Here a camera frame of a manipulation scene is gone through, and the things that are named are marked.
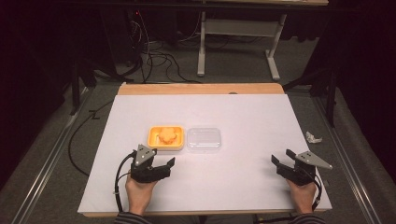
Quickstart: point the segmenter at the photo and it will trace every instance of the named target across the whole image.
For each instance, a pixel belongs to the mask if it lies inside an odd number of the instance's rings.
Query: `metal bracket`
[[[309,164],[309,165],[314,165],[326,169],[332,169],[332,166],[321,159],[319,156],[315,155],[313,152],[306,151],[303,153],[298,154],[295,159],[302,161],[303,163]]]
[[[151,157],[155,156],[157,153],[155,150],[151,150],[148,147],[143,145],[138,145],[137,153],[136,153],[136,160],[134,162],[135,166],[139,166],[140,164],[144,163]]]

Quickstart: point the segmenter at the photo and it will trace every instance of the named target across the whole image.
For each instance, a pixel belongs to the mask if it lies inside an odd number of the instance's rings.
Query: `white desk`
[[[328,0],[203,0],[206,2],[237,2],[247,4],[278,4],[297,6],[327,6]],[[201,13],[201,45],[198,54],[198,76],[205,75],[205,35],[248,35],[269,36],[273,38],[272,45],[265,50],[265,57],[270,68],[273,80],[280,80],[277,72],[274,54],[283,26],[286,14],[280,16],[278,21],[239,21],[239,20],[217,20],[207,19],[206,13]]]
[[[292,165],[286,149],[301,153],[308,147],[289,98],[279,85],[161,85],[158,86],[161,91],[156,91],[155,87],[128,87],[131,91],[141,90],[142,95],[127,95],[128,91],[121,87],[78,209],[80,213],[88,217],[118,213],[112,194],[118,166],[138,144],[147,144],[149,128],[156,125],[180,125],[185,131],[215,127],[221,131],[222,146],[214,154],[191,153],[187,147],[178,152],[159,152],[154,166],[166,164],[173,157],[176,163],[171,176],[160,181],[154,189],[147,215],[293,210],[289,186],[276,174],[271,155]],[[166,89],[184,89],[187,94],[158,94]],[[205,90],[211,94],[199,94]],[[258,90],[275,94],[257,94]],[[131,162],[125,163],[121,173],[128,171]],[[127,209],[124,181],[120,181],[120,196]],[[323,190],[318,210],[331,208],[326,190]]]

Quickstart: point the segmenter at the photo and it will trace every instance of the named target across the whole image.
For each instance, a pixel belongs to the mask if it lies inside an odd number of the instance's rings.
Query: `human hand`
[[[290,196],[294,201],[297,212],[300,214],[313,213],[312,202],[317,186],[313,182],[303,186],[298,186],[288,179],[286,179],[286,182],[290,186]]]
[[[129,212],[143,216],[151,200],[152,191],[158,181],[151,183],[138,183],[127,175],[125,188],[128,195]]]

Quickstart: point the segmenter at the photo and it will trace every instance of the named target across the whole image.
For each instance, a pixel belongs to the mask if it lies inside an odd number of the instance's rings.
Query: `table leg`
[[[276,27],[276,33],[274,35],[273,45],[270,50],[265,51],[265,56],[267,58],[268,66],[270,67],[271,76],[274,81],[279,81],[280,76],[277,72],[276,63],[274,60],[274,54],[277,47],[277,43],[279,42],[280,35],[282,34],[283,26],[285,25],[286,14],[283,14],[280,17],[279,25]]]
[[[201,15],[201,46],[199,48],[198,55],[198,77],[203,77],[205,75],[205,23],[206,23],[206,13],[202,12]]]

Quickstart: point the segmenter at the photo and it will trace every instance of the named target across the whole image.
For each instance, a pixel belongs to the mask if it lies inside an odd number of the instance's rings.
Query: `striped sleeve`
[[[129,212],[121,212],[114,220],[114,224],[151,224],[143,217]]]
[[[294,220],[289,222],[289,224],[326,224],[326,222],[321,217],[317,217],[313,214],[304,214],[297,216]]]

